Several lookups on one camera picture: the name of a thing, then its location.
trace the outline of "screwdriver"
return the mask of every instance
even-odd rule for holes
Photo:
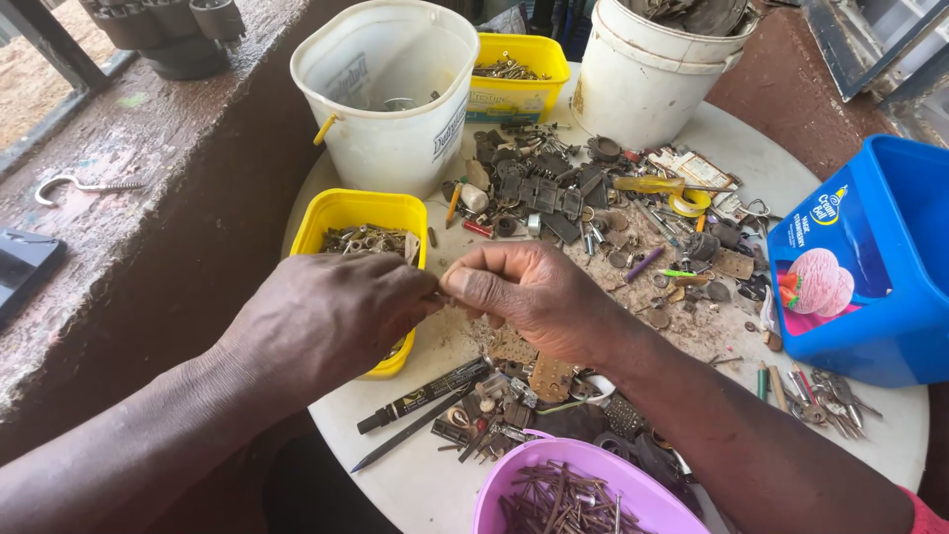
[[[637,191],[639,193],[670,193],[682,196],[685,189],[699,191],[713,191],[716,193],[731,193],[734,189],[728,187],[706,187],[704,185],[686,185],[685,178],[666,180],[653,174],[645,176],[618,176],[613,179],[613,189],[623,191]]]

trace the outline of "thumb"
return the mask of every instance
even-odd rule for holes
[[[441,282],[441,290],[463,304],[501,317],[511,317],[524,299],[524,288],[489,271],[460,267]]]

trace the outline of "green wire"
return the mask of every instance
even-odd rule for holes
[[[547,415],[548,413],[554,413],[555,411],[566,410],[567,408],[573,408],[574,406],[580,406],[580,405],[584,404],[588,398],[589,398],[589,397],[584,396],[584,398],[582,398],[582,399],[580,399],[580,400],[578,400],[578,401],[576,401],[576,402],[570,402],[570,403],[562,404],[562,405],[560,405],[560,406],[556,406],[556,407],[553,407],[553,408],[548,409],[548,410],[537,410],[536,412],[537,412],[537,415]]]

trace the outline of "white bucket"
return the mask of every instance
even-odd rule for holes
[[[461,147],[480,41],[464,17],[419,0],[373,0],[342,11],[290,58],[343,186],[428,197]],[[431,101],[432,91],[439,97]],[[419,107],[386,112],[384,102]]]
[[[591,135],[635,149],[676,137],[757,26],[753,16],[732,37],[694,35],[650,22],[618,0],[599,0],[592,19],[570,107]]]

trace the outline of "dirt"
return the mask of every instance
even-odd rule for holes
[[[97,65],[116,51],[78,0],[67,0],[53,16]],[[0,149],[27,134],[70,91],[69,83],[24,37],[0,48]]]

